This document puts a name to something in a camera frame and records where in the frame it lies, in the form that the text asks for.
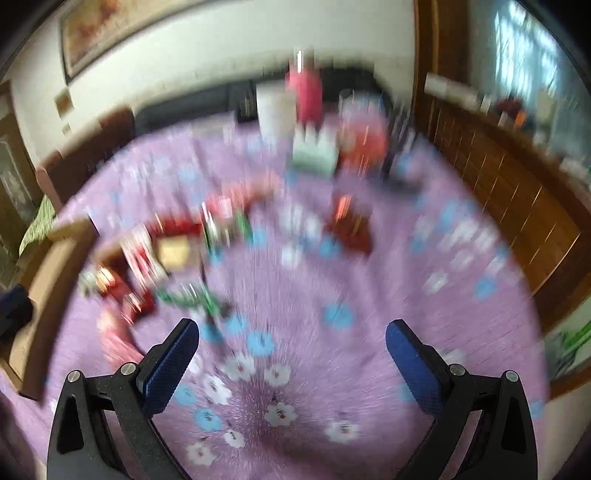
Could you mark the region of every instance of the white wall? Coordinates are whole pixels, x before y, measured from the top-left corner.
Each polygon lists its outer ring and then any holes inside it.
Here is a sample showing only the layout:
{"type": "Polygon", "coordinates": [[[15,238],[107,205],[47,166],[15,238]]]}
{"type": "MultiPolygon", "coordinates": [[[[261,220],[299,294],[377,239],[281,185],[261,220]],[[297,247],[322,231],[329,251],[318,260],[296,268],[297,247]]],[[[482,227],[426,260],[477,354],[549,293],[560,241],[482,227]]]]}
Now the white wall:
{"type": "Polygon", "coordinates": [[[54,98],[66,87],[63,11],[35,32],[7,75],[34,163],[64,142],[66,122],[75,132],[118,103],[194,86],[229,69],[252,70],[253,56],[285,58],[294,47],[366,57],[394,93],[410,98],[412,92],[413,0],[229,0],[173,16],[115,47],[74,79],[75,110],[60,119],[54,98]]]}

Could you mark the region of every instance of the window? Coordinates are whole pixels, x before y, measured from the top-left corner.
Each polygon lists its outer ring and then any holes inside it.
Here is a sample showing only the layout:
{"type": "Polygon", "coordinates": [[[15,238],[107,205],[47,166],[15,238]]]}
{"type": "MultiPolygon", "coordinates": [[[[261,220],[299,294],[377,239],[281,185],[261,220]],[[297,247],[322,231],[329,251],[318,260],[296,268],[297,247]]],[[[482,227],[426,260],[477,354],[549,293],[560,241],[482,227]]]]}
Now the window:
{"type": "Polygon", "coordinates": [[[559,45],[552,35],[514,0],[495,17],[496,69],[500,95],[513,93],[535,107],[540,89],[556,92],[559,45]]]}

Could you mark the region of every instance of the cardboard box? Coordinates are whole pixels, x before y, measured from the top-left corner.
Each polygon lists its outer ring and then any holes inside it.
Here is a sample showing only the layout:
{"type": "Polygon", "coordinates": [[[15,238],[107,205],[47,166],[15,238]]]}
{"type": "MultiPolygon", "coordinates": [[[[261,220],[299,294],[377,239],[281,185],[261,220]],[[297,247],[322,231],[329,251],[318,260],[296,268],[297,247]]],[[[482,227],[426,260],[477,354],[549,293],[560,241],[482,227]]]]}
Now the cardboard box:
{"type": "Polygon", "coordinates": [[[33,303],[33,318],[0,345],[0,367],[23,397],[41,399],[61,318],[98,236],[90,219],[50,232],[19,279],[33,303]]]}

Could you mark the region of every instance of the white container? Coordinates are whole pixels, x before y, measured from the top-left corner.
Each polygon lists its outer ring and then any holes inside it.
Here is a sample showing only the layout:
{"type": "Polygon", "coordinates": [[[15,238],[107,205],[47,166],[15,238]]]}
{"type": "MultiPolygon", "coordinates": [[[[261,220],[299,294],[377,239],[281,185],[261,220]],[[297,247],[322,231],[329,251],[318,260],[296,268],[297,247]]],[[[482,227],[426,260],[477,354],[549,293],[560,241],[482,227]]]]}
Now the white container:
{"type": "Polygon", "coordinates": [[[284,81],[256,86],[256,109],[263,140],[293,137],[297,123],[296,104],[295,90],[286,90],[284,81]]]}

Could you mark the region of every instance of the pink toy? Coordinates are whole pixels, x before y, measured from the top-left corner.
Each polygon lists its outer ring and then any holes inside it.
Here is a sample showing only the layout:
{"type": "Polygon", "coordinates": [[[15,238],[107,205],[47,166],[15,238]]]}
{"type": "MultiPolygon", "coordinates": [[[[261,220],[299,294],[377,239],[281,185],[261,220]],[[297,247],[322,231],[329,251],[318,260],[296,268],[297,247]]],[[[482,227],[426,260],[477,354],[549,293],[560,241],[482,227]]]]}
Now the pink toy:
{"type": "Polygon", "coordinates": [[[140,363],[144,356],[137,350],[131,338],[129,326],[119,313],[106,309],[100,314],[98,327],[103,352],[113,372],[128,362],[140,363]]]}

